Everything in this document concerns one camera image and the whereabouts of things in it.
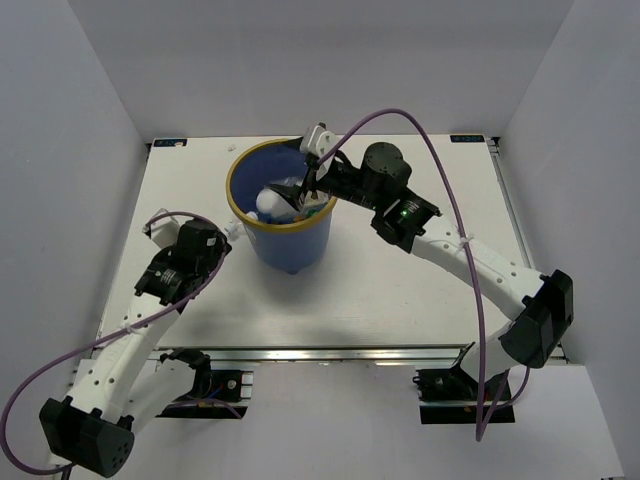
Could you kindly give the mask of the large clear labelled bottle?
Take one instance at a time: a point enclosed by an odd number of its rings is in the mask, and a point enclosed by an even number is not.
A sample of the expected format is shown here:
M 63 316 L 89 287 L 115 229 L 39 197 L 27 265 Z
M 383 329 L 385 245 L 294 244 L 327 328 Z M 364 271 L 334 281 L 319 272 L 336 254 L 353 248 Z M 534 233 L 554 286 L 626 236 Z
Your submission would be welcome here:
M 278 194 L 264 187 L 256 196 L 253 207 L 246 215 L 253 219 L 267 224 L 291 224 L 301 222 L 304 219 L 301 214 L 308 209 L 325 208 L 330 200 L 330 196 L 323 192 L 318 192 L 316 200 L 307 198 L 302 210 L 294 210 Z

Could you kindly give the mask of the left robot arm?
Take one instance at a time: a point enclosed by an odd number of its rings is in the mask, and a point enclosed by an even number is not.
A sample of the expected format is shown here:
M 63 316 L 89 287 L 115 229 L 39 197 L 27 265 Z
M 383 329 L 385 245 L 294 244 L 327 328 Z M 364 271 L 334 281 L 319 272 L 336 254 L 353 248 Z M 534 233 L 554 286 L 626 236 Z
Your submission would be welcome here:
M 153 241 L 160 250 L 134 286 L 122 337 L 102 349 L 63 400 L 47 400 L 39 413 L 53 454 L 105 478 L 124 466 L 136 434 L 171 402 L 200 399 L 211 387 L 210 359 L 195 349 L 165 354 L 154 374 L 139 375 L 231 247 L 216 225 L 200 219 Z

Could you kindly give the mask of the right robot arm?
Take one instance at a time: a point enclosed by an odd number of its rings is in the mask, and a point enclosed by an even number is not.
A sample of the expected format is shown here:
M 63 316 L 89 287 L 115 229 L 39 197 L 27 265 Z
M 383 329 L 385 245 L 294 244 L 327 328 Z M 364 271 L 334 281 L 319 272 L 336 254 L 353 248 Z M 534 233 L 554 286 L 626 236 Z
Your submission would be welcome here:
M 505 259 L 463 234 L 438 207 L 408 186 L 412 173 L 393 144 L 376 142 L 353 166 L 342 152 L 320 164 L 324 146 L 304 146 L 301 179 L 276 181 L 257 197 L 258 211 L 276 219 L 301 214 L 321 195 L 371 210 L 371 226 L 386 243 L 427 260 L 493 303 L 507 323 L 466 347 L 451 369 L 453 390 L 472 399 L 488 380 L 517 365 L 540 369 L 573 321 L 573 281 L 556 270 L 545 275 Z

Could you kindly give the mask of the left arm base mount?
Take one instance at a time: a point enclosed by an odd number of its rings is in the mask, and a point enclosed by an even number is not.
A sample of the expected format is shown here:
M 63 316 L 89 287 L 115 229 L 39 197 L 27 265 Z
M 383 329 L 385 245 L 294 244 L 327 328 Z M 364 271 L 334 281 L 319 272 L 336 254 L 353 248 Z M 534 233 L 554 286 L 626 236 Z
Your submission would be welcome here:
M 252 397 L 254 372 L 244 367 L 219 366 L 209 354 L 180 348 L 162 353 L 159 364 L 178 361 L 194 373 L 191 389 L 172 401 L 158 418 L 242 419 Z

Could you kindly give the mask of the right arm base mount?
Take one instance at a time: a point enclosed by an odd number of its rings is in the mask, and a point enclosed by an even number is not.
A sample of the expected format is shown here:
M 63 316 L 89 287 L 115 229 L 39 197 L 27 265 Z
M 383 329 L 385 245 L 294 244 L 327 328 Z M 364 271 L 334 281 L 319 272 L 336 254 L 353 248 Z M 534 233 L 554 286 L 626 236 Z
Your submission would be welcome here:
M 422 425 L 471 425 L 476 423 L 478 384 L 458 366 L 456 359 L 451 367 L 418 369 L 412 378 L 419 398 Z M 489 422 L 513 424 L 514 409 L 509 383 L 500 387 L 504 375 L 498 374 L 485 383 L 483 415 L 496 397 L 496 409 Z

